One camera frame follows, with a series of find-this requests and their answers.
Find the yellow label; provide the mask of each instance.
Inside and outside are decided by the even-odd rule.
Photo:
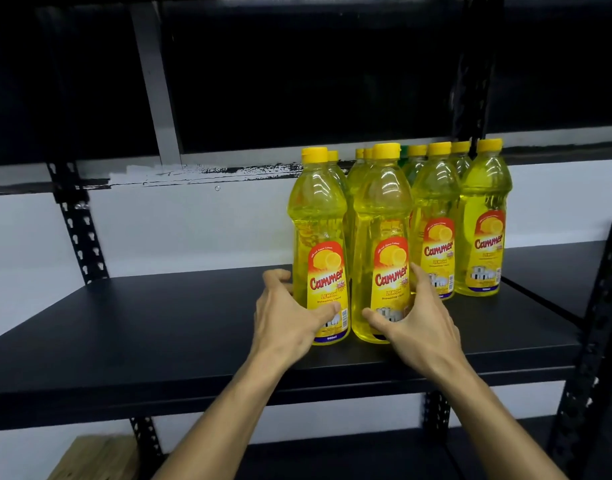
[[[375,248],[371,308],[391,322],[398,322],[410,308],[408,282],[408,242],[389,237]]]
[[[308,256],[308,303],[313,310],[338,301],[340,312],[315,335],[315,342],[325,344],[341,339],[348,332],[348,286],[344,267],[344,250],[335,241],[321,242]]]
[[[503,210],[489,210],[477,219],[466,270],[466,286],[472,291],[494,291],[499,287],[505,231]]]
[[[439,298],[455,286],[455,225],[448,217],[430,219],[424,229],[420,266],[428,273]]]

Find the person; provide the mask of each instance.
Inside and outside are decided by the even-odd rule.
[[[439,300],[428,275],[417,277],[412,311],[389,322],[369,308],[362,315],[382,332],[407,365],[444,393],[468,432],[489,479],[564,480],[542,448],[510,415],[470,367],[460,332]],[[290,272],[263,274],[265,289],[256,302],[250,354],[158,470],[154,480],[230,480],[264,406],[284,372],[306,355],[315,333],[339,312],[338,303],[307,310],[293,299]]]

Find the yellow cap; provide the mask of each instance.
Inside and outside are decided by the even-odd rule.
[[[378,143],[373,146],[375,160],[399,160],[401,145],[398,143]]]
[[[468,153],[470,150],[470,141],[453,141],[451,152],[453,153]]]
[[[410,144],[406,150],[406,155],[409,157],[425,157],[426,153],[428,153],[427,144]]]
[[[302,163],[323,163],[328,161],[328,149],[326,146],[310,146],[301,151]]]
[[[441,143],[431,143],[428,145],[428,156],[434,157],[437,155],[450,155],[451,142],[442,141]]]
[[[495,139],[480,139],[477,142],[477,152],[500,152],[504,142],[501,138]]]

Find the wall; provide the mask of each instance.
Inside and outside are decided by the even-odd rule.
[[[133,173],[144,177],[149,171]],[[509,246],[605,237],[612,218],[612,160],[513,166],[511,173]],[[290,262],[285,203],[293,179],[189,184],[162,178],[146,186],[135,183],[134,174],[116,175],[110,190],[91,192],[111,276]],[[52,195],[0,196],[0,334],[81,285]],[[562,386],[495,390],[516,417],[530,417],[554,413]],[[271,406],[253,441],[411,428],[419,425],[420,404],[421,396],[411,394]],[[174,447],[197,416],[155,419],[164,449]],[[451,424],[457,424],[454,418]],[[77,435],[127,431],[123,420],[0,432],[0,480],[42,480]]]

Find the upper shelf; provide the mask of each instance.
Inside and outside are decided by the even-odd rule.
[[[583,318],[604,245],[593,241],[506,250],[504,280]]]
[[[248,354],[264,269],[95,282],[15,327],[0,337],[0,429],[203,410]],[[576,327],[510,286],[447,306],[489,384],[571,373]],[[351,335],[313,347],[270,404],[430,388],[390,346]]]

